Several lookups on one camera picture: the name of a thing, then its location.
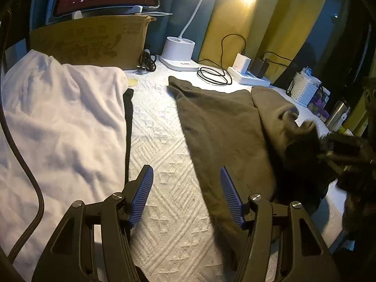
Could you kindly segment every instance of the curtain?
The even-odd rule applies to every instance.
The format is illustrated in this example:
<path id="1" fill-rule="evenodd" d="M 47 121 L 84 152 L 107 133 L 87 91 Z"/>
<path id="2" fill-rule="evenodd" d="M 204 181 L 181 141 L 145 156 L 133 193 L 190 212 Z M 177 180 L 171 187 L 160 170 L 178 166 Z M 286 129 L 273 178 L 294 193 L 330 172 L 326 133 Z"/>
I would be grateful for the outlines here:
<path id="1" fill-rule="evenodd" d="M 166 37 L 179 36 L 187 24 L 199 0 L 160 0 L 157 11 L 173 13 L 165 17 L 157 17 L 157 21 L 149 24 L 146 45 L 151 46 L 153 54 L 161 54 Z M 183 37 L 196 43 L 192 59 L 197 60 L 205 37 L 206 29 L 213 11 L 215 0 L 204 0 Z"/>
<path id="2" fill-rule="evenodd" d="M 251 59 L 273 51 L 293 59 L 304 44 L 325 0 L 217 0 L 200 53 L 200 59 L 219 62 L 221 39 L 230 33 L 247 38 L 246 55 Z M 224 43 L 223 67 L 231 66 L 242 49 L 242 40 Z M 268 56 L 274 62 L 278 57 Z M 266 77 L 274 82 L 285 70 L 269 66 Z"/>
<path id="3" fill-rule="evenodd" d="M 370 77 L 374 77 L 376 80 L 376 51 L 373 57 L 373 63 L 371 66 Z M 343 127 L 349 129 L 354 136 L 361 137 L 368 126 L 368 112 L 365 109 L 364 94 L 360 98 L 358 104 L 355 106 L 353 112 L 349 118 L 345 121 Z"/>

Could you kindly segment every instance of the white garment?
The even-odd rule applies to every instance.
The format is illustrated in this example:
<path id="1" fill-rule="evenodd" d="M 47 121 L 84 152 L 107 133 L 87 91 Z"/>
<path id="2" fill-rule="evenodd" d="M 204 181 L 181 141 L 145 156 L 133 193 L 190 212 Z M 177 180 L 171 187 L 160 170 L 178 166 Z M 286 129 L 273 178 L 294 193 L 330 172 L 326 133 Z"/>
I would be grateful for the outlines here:
<path id="1" fill-rule="evenodd" d="M 95 203 L 123 189 L 127 88 L 119 68 L 61 65 L 36 51 L 2 78 L 8 126 L 46 204 L 14 263 L 26 281 L 73 201 Z M 38 200 L 3 132 L 0 145 L 0 245 L 8 254 L 34 218 Z"/>

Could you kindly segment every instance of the blue gripper pad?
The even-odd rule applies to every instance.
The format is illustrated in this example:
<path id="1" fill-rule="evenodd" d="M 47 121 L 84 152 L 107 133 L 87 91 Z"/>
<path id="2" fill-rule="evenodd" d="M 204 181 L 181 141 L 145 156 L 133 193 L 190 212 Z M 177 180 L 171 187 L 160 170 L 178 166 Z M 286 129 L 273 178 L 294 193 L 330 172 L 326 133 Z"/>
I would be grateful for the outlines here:
<path id="1" fill-rule="evenodd" d="M 243 217 L 243 204 L 236 192 L 234 185 L 231 181 L 226 169 L 221 168 L 221 184 L 224 197 L 226 198 L 227 205 L 229 206 L 232 220 L 240 227 L 243 228 L 245 221 Z"/>
<path id="2" fill-rule="evenodd" d="M 152 189 L 153 179 L 154 179 L 154 171 L 149 166 L 131 202 L 132 210 L 130 213 L 129 222 L 132 225 L 132 228 L 141 219 L 142 213 L 144 212 L 144 209 L 145 209 L 147 198 L 149 197 L 150 190 Z"/>

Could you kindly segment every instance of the folded cloth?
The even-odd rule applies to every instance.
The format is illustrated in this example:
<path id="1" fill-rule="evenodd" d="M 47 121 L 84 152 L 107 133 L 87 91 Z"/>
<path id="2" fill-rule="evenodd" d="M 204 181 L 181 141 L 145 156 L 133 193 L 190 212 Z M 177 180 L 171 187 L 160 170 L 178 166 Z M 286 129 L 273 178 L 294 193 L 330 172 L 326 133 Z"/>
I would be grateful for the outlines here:
<path id="1" fill-rule="evenodd" d="M 315 159 L 319 149 L 315 123 L 306 121 L 298 127 L 293 104 L 265 87 L 227 94 L 169 77 L 168 89 L 176 99 L 209 214 L 238 260 L 247 232 L 232 221 L 219 180 L 221 167 L 230 166 L 239 181 L 269 201 L 299 200 L 309 212 L 317 210 L 333 179 L 322 169 L 315 172 L 321 168 Z"/>

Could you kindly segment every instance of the white basket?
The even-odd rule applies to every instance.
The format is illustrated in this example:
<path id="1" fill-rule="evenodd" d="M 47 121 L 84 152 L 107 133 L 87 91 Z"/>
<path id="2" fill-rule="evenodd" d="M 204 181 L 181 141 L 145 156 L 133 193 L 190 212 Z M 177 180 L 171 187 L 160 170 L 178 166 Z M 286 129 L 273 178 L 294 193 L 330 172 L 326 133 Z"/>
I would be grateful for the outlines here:
<path id="1" fill-rule="evenodd" d="M 313 96 L 315 95 L 318 86 L 317 82 L 313 84 L 313 81 L 310 80 L 309 78 L 303 76 L 300 73 L 296 73 L 293 82 L 291 82 L 288 90 L 291 90 L 291 98 L 299 103 L 300 105 L 307 107 Z"/>

